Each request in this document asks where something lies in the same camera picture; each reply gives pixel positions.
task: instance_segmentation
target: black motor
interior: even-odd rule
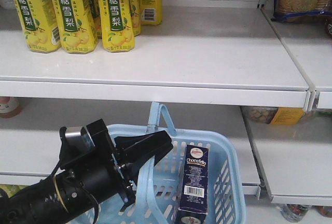
[[[157,164],[173,148],[165,131],[113,141],[101,119],[86,129],[62,127],[60,138],[50,176],[11,198],[0,191],[0,224],[65,224],[91,208],[95,223],[98,204],[111,196],[121,196],[122,210],[133,204],[142,165],[153,156]]]

